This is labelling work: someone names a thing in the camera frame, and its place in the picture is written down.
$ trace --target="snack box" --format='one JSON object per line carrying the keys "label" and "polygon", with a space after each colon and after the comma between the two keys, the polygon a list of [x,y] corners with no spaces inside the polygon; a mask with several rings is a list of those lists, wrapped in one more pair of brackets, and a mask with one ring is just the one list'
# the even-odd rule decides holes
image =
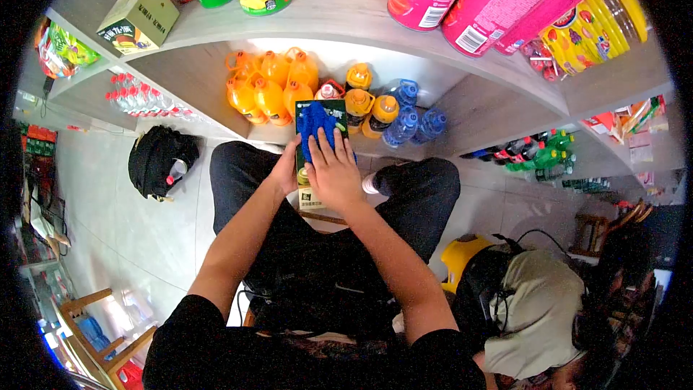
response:
{"label": "snack box", "polygon": [[155,50],[179,14],[170,0],[117,0],[96,34],[124,55]]}

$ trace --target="barcode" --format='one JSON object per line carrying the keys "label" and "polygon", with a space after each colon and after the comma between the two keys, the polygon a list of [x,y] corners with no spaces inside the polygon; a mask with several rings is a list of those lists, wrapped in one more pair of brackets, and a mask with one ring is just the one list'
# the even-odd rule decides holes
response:
{"label": "barcode", "polygon": [[429,6],[426,13],[423,14],[423,18],[419,23],[419,27],[436,27],[440,23],[440,20],[445,15],[448,8],[434,8]]}
{"label": "barcode", "polygon": [[484,45],[488,38],[481,35],[472,26],[467,26],[467,28],[462,32],[462,35],[458,36],[455,40],[455,44],[464,48],[470,53],[476,52],[479,47]]}

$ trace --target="blue water jug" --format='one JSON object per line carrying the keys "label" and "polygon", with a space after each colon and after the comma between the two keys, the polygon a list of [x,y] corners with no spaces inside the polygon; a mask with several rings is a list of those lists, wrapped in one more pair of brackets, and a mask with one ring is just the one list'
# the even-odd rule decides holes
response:
{"label": "blue water jug", "polygon": [[445,113],[439,108],[431,108],[419,117],[419,125],[414,137],[411,138],[413,144],[424,144],[436,139],[445,131]]}
{"label": "blue water jug", "polygon": [[417,132],[419,115],[416,108],[404,106],[399,109],[397,119],[383,132],[383,142],[393,149],[411,139]]}
{"label": "blue water jug", "polygon": [[419,84],[414,80],[397,79],[385,87],[381,95],[392,95],[400,107],[417,105]]}

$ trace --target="hand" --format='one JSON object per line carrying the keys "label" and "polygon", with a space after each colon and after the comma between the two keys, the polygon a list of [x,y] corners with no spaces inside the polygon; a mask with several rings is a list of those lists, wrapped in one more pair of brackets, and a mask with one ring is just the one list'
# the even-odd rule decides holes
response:
{"label": "hand", "polygon": [[364,204],[366,196],[361,188],[361,175],[356,167],[349,139],[342,139],[339,129],[335,128],[334,134],[334,152],[327,143],[323,128],[317,130],[320,148],[312,135],[308,138],[313,164],[306,163],[306,173],[318,199],[343,217],[347,211]]}
{"label": "hand", "polygon": [[265,179],[286,197],[289,193],[298,188],[296,180],[296,146],[301,143],[301,135],[297,134],[294,140],[286,145],[286,149],[279,160],[274,165],[270,175]]}

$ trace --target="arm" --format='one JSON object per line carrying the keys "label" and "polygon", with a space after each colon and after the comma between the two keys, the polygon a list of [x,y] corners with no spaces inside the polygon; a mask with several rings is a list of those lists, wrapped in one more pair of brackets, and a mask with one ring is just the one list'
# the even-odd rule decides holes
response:
{"label": "arm", "polygon": [[387,287],[402,306],[407,341],[442,328],[457,330],[453,313],[438,280],[420,257],[387,225],[366,201],[349,139],[335,129],[335,151],[322,129],[320,147],[310,136],[313,164],[306,164],[308,179],[322,202],[339,212],[376,263]]}
{"label": "arm", "polygon": [[493,373],[486,372],[484,362],[486,361],[486,352],[479,351],[472,358],[474,362],[479,366],[479,369],[484,373],[484,379],[486,379],[486,389],[487,390],[498,390],[498,385],[496,384],[496,375]]}
{"label": "arm", "polygon": [[234,294],[255,261],[279,205],[296,189],[296,145],[300,142],[301,136],[297,135],[286,145],[270,175],[219,232],[188,290],[188,294],[214,303],[224,320],[229,318]]}

